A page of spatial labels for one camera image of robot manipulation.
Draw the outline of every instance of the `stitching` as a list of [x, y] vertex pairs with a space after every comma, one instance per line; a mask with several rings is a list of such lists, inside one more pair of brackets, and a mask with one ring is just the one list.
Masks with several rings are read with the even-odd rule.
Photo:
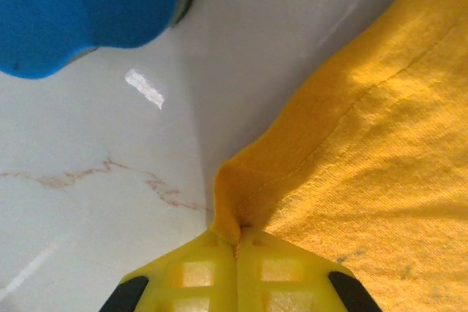
[[[407, 100], [410, 99], [412, 96], [414, 96], [414, 95], [420, 93], [421, 91], [424, 91], [424, 90], [426, 90], [426, 89], [432, 87], [433, 85], [435, 85], [435, 84], [437, 84], [437, 83], [438, 83], [438, 82], [433, 82], [433, 83], [431, 83], [431, 84], [425, 86], [424, 88], [419, 89], [418, 91], [415, 91], [414, 93], [412, 93], [412, 94], [410, 94], [409, 96], [403, 98], [402, 100], [399, 100], [399, 102], [401, 102], [401, 101], [407, 101]], [[392, 108], [393, 106], [397, 105], [399, 102], [394, 102], [392, 105], [389, 106], [389, 108]], [[341, 158], [341, 157], [342, 157], [349, 149], [351, 149], [354, 145], [355, 145], [355, 143], [352, 144], [352, 145], [349, 145], [348, 147], [346, 147], [345, 150], [343, 150], [337, 157], [338, 157], [338, 158]], [[282, 199], [287, 199], [287, 198], [290, 197], [290, 196], [291, 196], [291, 194], [290, 194], [290, 195], [287, 195], [286, 197], [283, 197]]]
[[[245, 197], [236, 207], [236, 213], [237, 213], [237, 210], [242, 207], [247, 201], [249, 201], [252, 197], [254, 197], [255, 195], [257, 195], [258, 193], [260, 193], [266, 186], [269, 186], [273, 183], [277, 183], [279, 181], [282, 181], [282, 180], [286, 180], [288, 178], [290, 178], [291, 176], [293, 176], [294, 174], [298, 173], [299, 171], [302, 170], [303, 166], [309, 162], [309, 160], [311, 159], [311, 157], [313, 157], [313, 155], [323, 146], [323, 144], [336, 132], [336, 130], [339, 128], [339, 126], [341, 125], [341, 122], [343, 121], [343, 119], [345, 119], [350, 113], [351, 111], [355, 108], [355, 106], [361, 102], [366, 96], [368, 96], [375, 88], [379, 88], [382, 84], [388, 82], [389, 80], [397, 77], [398, 75], [400, 75], [402, 72], [405, 72], [407, 71], [411, 66], [413, 66], [414, 64], [416, 64], [417, 62], [419, 62], [419, 60], [421, 60], [423, 57], [425, 57], [427, 54], [429, 54], [435, 47], [437, 47], [446, 37], [447, 35], [449, 35], [449, 33], [453, 30], [453, 28], [455, 27], [455, 25], [459, 22], [461, 16], [459, 15], [458, 17], [456, 17], [456, 19], [453, 21], [453, 23], [451, 24], [451, 26], [448, 28], [448, 30], [442, 35], [442, 37], [436, 41], [432, 46], [428, 47], [428, 49], [424, 50], [422, 53], [420, 53], [418, 56], [416, 56], [414, 59], [411, 60], [411, 62], [408, 63], [408, 65], [406, 65], [405, 67], [401, 68], [398, 72], [396, 72], [395, 74], [391, 75], [390, 77], [380, 81], [378, 84], [374, 84], [372, 85], [365, 93], [363, 93], [362, 96], [360, 96], [359, 98], [356, 99], [356, 101], [352, 104], [352, 106], [343, 114], [342, 117], [340, 117], [335, 125], [335, 127], [333, 128], [333, 130], [328, 134], [327, 137], [325, 137], [323, 139], [323, 141], [313, 150], [311, 151], [307, 156], [306, 158], [299, 164], [299, 166], [293, 170], [292, 172], [288, 173], [287, 175], [284, 175], [282, 177], [279, 177], [279, 178], [275, 178], [273, 180], [270, 180], [269, 182], [267, 183], [264, 183], [263, 185], [261, 185], [261, 187], [259, 187], [259, 189], [257, 189], [256, 191], [254, 191], [251, 195]], [[254, 214], [251, 218], [251, 221], [255, 220], [256, 218], [258, 218], [261, 214], [263, 213], [268, 213], [270, 212], [271, 208], [273, 208], [275, 206], [277, 202], [275, 202], [272, 206], [268, 206], [267, 208], [265, 208], [264, 210]]]

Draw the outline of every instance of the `yellow plastic object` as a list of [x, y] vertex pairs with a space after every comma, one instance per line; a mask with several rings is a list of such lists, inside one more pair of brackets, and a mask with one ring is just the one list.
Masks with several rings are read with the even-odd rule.
[[135, 312], [237, 311], [232, 247], [210, 231], [126, 275], [121, 283], [142, 275], [149, 282]]
[[246, 230], [237, 264], [239, 311], [347, 312], [328, 280], [345, 267], [265, 232]]
[[126, 275], [100, 312], [374, 312], [345, 267], [264, 232], [207, 231]]

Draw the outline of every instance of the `yellow fabric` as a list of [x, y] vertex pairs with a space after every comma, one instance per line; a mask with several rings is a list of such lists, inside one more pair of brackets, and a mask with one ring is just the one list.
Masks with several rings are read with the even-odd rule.
[[226, 162], [211, 226], [350, 268], [384, 311], [468, 311], [468, 0], [396, 0]]

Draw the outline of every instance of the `fabric fold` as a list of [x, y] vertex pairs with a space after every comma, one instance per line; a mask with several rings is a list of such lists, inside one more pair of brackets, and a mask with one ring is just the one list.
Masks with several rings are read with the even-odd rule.
[[384, 311], [468, 305], [468, 0], [395, 0], [227, 161], [211, 229], [358, 274]]

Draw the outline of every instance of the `blue sponge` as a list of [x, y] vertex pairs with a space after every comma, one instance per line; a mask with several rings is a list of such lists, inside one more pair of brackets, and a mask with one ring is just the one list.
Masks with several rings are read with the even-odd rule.
[[138, 47], [164, 31], [178, 0], [0, 0], [0, 70], [53, 74], [94, 47]]

